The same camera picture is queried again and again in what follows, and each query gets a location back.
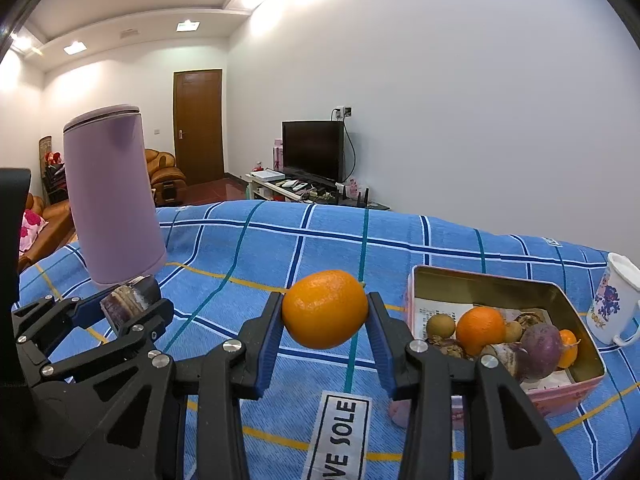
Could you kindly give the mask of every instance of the white mug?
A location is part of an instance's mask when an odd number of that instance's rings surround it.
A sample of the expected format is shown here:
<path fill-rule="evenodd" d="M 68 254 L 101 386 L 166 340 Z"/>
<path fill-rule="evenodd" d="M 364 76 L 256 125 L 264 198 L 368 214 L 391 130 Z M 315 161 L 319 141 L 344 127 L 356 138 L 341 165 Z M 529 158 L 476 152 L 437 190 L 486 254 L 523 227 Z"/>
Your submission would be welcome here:
<path fill-rule="evenodd" d="M 640 327 L 631 339 L 620 334 L 640 309 L 640 269 L 629 258 L 609 253 L 607 269 L 587 313 L 587 326 L 604 344 L 627 346 L 640 338 Z"/>

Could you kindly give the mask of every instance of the cartoon print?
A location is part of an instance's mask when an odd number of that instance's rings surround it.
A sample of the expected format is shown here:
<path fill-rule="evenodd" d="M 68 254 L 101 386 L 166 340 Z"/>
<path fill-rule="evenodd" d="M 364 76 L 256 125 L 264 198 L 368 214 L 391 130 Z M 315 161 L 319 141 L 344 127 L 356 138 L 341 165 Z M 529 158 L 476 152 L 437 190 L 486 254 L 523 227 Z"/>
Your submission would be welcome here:
<path fill-rule="evenodd" d="M 607 269 L 600 281 L 594 298 L 596 303 L 600 304 L 598 314 L 604 318 L 604 321 L 609 321 L 609 316 L 620 310 L 620 297 L 618 296 L 616 288 L 609 285 L 610 276 L 611 273 L 609 269 Z"/>

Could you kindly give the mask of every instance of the mug handle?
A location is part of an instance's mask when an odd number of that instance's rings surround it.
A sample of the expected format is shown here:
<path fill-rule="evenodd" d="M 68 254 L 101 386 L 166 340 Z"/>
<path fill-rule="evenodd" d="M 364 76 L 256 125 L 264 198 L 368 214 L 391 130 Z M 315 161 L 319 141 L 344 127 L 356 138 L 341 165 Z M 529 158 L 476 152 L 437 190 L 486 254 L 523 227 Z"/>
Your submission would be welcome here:
<path fill-rule="evenodd" d="M 638 341 L 638 339 L 640 339 L 640 326 L 638 327 L 638 330 L 636 330 L 636 333 L 631 336 L 631 339 L 628 339 L 627 341 L 623 341 L 620 338 L 620 334 L 613 336 L 613 342 L 618 346 L 629 346 Z"/>

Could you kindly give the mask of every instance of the brown leather sofa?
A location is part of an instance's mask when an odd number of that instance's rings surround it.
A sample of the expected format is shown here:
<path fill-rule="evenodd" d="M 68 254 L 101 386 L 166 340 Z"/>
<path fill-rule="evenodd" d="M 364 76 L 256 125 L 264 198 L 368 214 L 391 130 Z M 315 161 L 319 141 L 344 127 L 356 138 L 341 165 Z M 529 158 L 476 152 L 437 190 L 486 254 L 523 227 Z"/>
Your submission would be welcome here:
<path fill-rule="evenodd" d="M 145 150 L 145 157 L 156 206 L 182 204 L 187 179 L 175 167 L 175 157 L 168 152 L 149 149 Z"/>
<path fill-rule="evenodd" d="M 25 209 L 43 217 L 48 223 L 40 231 L 33 245 L 18 260 L 18 272 L 31 267 L 65 243 L 71 237 L 74 220 L 71 216 L 69 200 L 45 207 L 39 196 L 27 195 Z"/>

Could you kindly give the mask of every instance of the cable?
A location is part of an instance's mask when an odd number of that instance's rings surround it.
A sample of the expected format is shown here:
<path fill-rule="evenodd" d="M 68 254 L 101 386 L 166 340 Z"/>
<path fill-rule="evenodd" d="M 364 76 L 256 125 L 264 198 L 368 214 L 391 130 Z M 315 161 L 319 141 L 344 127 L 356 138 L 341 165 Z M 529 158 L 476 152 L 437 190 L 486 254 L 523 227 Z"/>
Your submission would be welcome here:
<path fill-rule="evenodd" d="M 337 112 L 339 110 L 340 108 L 334 108 L 333 110 L 331 110 L 332 121 L 334 120 L 334 112 Z M 343 184 L 347 182 L 349 177 L 356 170 L 356 149 L 353 147 L 353 142 L 351 142 L 351 137 L 349 136 L 349 132 L 347 131 L 347 125 L 344 123 L 344 118 L 342 119 L 342 126 L 344 127 L 344 132 L 347 134 L 347 139 L 349 139 L 349 144 L 351 145 L 351 151 L 353 152 L 353 168 L 351 168 L 351 173 L 349 173 L 348 176 L 341 182 Z M 344 150 L 342 150 L 342 160 L 343 160 L 343 163 L 346 163 L 346 156 L 344 155 Z"/>
<path fill-rule="evenodd" d="M 356 149 L 353 147 L 353 142 L 351 142 L 351 137 L 349 136 L 349 132 L 347 131 L 347 125 L 342 121 L 342 126 L 344 127 L 344 132 L 347 134 L 347 139 L 349 139 L 349 144 L 351 145 L 351 151 L 353 152 L 353 168 L 351 168 L 351 173 L 347 175 L 347 177 L 342 181 L 343 183 L 347 182 L 349 177 L 356 170 Z"/>

